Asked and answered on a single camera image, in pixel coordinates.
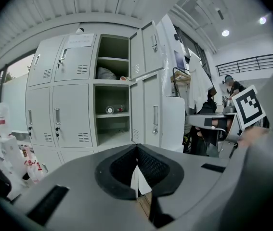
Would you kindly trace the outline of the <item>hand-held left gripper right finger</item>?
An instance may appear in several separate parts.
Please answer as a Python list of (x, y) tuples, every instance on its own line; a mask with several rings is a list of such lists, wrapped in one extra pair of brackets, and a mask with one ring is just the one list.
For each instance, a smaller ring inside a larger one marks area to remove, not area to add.
[(194, 207), (218, 181), (228, 159), (137, 146), (138, 168), (151, 188), (149, 221), (163, 227)]

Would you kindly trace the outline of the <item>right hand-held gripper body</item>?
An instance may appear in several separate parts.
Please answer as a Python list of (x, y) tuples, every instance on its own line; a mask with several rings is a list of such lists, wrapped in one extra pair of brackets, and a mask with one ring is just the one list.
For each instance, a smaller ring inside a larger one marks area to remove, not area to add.
[(251, 85), (232, 97), (242, 129), (246, 129), (266, 117), (266, 113), (256, 97), (257, 93), (255, 86)]

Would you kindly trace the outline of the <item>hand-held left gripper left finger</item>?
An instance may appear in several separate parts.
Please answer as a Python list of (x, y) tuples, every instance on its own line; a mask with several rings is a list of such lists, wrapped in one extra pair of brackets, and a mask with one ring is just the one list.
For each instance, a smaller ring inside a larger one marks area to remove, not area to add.
[(135, 163), (124, 145), (65, 163), (19, 197), (14, 207), (48, 231), (148, 231), (136, 192), (122, 184)]

